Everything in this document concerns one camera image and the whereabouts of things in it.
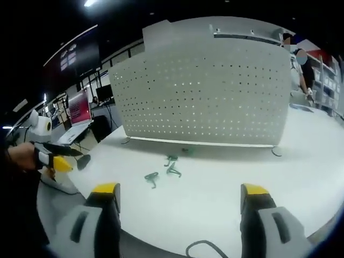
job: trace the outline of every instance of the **white table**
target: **white table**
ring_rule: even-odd
[[[196,146],[143,140],[126,141],[123,127],[91,152],[91,161],[69,176],[84,197],[98,184],[121,184],[124,231],[164,250],[185,254],[197,240],[216,244],[229,257],[241,256],[240,185],[258,184],[286,207],[309,236],[326,224],[343,202],[344,129],[325,112],[289,108],[280,143],[282,157],[269,148]],[[166,154],[179,154],[166,174]],[[144,176],[159,172],[156,189]],[[218,257],[207,245],[190,250],[193,257]]]

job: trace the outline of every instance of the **laptop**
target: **laptop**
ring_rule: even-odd
[[[71,145],[93,122],[86,90],[69,98],[68,106],[71,128],[58,140],[61,145]]]

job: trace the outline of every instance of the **perforated white panel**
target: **perforated white panel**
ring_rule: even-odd
[[[288,110],[290,57],[245,39],[180,42],[109,70],[128,136],[276,145]]]

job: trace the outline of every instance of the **ceiling light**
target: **ceiling light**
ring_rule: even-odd
[[[97,0],[87,0],[86,3],[84,4],[85,7],[90,7],[94,3],[96,3]]]

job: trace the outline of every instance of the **black ceiling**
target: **black ceiling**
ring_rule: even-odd
[[[27,98],[30,105],[41,101],[40,77],[43,64],[62,43],[89,27],[99,25],[101,58],[142,38],[142,28],[161,20],[171,22],[204,16],[237,16],[270,22],[288,28],[314,42],[328,53],[343,54],[341,12],[322,2],[300,6],[297,2],[145,1],[98,0],[90,8],[85,0],[12,1],[12,18],[7,21],[5,76],[2,113]]]

